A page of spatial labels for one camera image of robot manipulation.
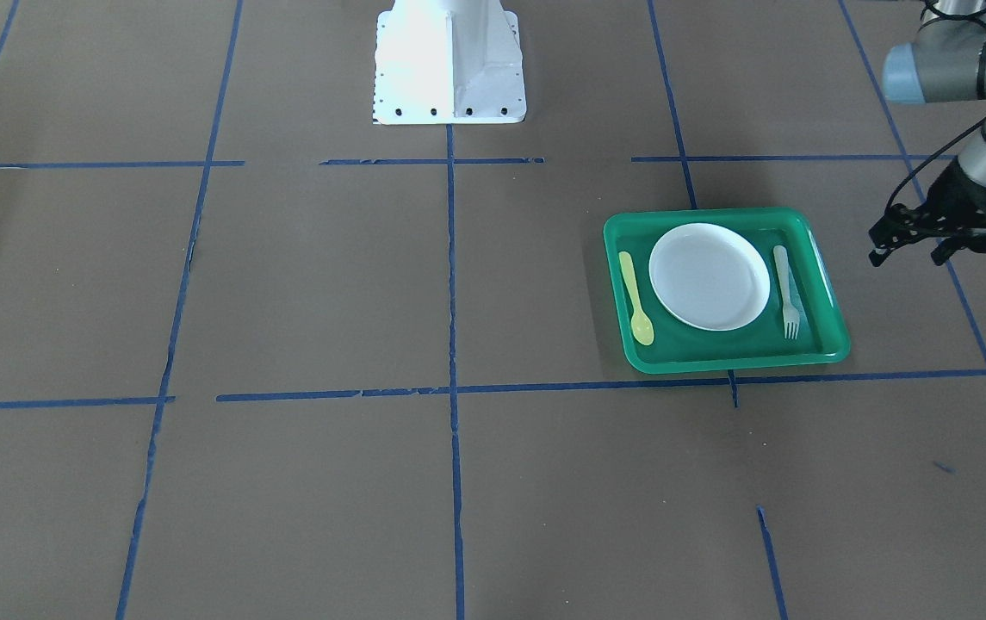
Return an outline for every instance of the white plate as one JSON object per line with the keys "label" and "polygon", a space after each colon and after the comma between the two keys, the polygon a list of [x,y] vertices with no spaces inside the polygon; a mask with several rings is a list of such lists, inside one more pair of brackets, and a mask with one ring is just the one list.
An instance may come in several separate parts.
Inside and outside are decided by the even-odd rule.
{"label": "white plate", "polygon": [[673,317],[710,331],[752,323],[772,286],[764,258],[745,237],[704,223],[677,226],[657,240],[649,281]]}

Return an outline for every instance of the floor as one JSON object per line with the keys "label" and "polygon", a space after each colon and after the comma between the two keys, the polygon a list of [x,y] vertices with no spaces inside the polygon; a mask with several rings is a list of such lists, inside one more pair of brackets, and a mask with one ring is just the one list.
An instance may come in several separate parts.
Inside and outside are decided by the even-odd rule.
{"label": "floor", "polygon": [[[986,617],[986,257],[866,260],[986,111],[882,101],[918,4],[508,0],[453,129],[389,4],[0,0],[0,619]],[[604,222],[766,205],[851,356],[635,372]]]}

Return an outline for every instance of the green tray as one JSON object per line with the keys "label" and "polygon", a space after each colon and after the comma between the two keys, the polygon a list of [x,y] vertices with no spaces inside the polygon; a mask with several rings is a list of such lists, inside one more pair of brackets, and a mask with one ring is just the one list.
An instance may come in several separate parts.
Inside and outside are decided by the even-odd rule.
{"label": "green tray", "polygon": [[[753,244],[772,278],[768,306],[744,328],[712,332],[675,319],[658,301],[649,283],[649,254],[657,239],[681,224],[725,226]],[[839,362],[851,348],[834,287],[806,217],[791,208],[710,208],[697,211],[623,213],[604,225],[607,264],[615,291],[623,350],[634,368],[649,374],[702,370],[761,369]],[[801,317],[799,338],[784,340],[783,317],[772,248],[783,245],[791,260],[791,298]],[[630,334],[630,297],[623,285],[618,253],[634,259],[642,309],[654,322],[654,342],[642,346]]]}

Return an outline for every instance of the cable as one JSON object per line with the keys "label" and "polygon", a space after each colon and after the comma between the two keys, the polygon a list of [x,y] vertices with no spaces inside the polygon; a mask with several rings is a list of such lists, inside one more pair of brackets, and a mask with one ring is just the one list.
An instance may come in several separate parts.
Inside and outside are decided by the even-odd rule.
{"label": "cable", "polygon": [[950,149],[953,146],[957,145],[958,142],[960,142],[960,140],[962,140],[963,138],[966,138],[966,137],[970,136],[970,134],[974,133],[974,130],[976,130],[976,129],[980,128],[981,126],[983,126],[983,123],[984,122],[986,122],[986,116],[981,121],[974,123],[974,125],[972,125],[969,128],[966,128],[964,130],[964,132],[961,133],[961,134],[959,134],[957,137],[952,138],[952,140],[950,142],[948,142],[948,144],[946,144],[944,146],[941,146],[940,149],[937,150],[937,152],[934,152],[933,154],[931,154],[931,156],[929,156],[928,158],[926,158],[925,161],[922,161],[921,164],[919,164],[917,166],[917,168],[914,168],[913,171],[911,171],[908,174],[908,176],[906,176],[905,179],[902,180],[902,183],[899,183],[898,184],[898,187],[895,188],[895,191],[890,193],[890,199],[887,199],[887,207],[886,207],[886,209],[884,209],[884,212],[885,213],[890,213],[890,211],[892,209],[891,205],[894,204],[894,201],[895,201],[896,197],[898,197],[898,192],[902,192],[902,188],[905,188],[906,185],[909,184],[910,181],[913,181],[914,180],[914,177],[917,177],[917,173],[918,172],[921,172],[921,170],[925,169],[925,166],[926,165],[930,165],[934,161],[937,161],[937,158],[938,157],[942,156],[942,154],[945,154],[945,152],[948,152],[948,149]]}

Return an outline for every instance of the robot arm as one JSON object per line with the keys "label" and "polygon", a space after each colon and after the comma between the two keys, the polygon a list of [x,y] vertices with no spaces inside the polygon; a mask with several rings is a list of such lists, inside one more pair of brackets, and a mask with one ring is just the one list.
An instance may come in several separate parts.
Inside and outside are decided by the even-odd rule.
{"label": "robot arm", "polygon": [[[926,6],[917,40],[887,56],[887,97],[914,103],[986,98],[986,0],[929,0]],[[875,245],[872,264],[930,237],[944,239],[933,251],[936,264],[962,248],[986,254],[986,119],[981,125],[934,182],[925,203],[889,204],[868,231]]]}

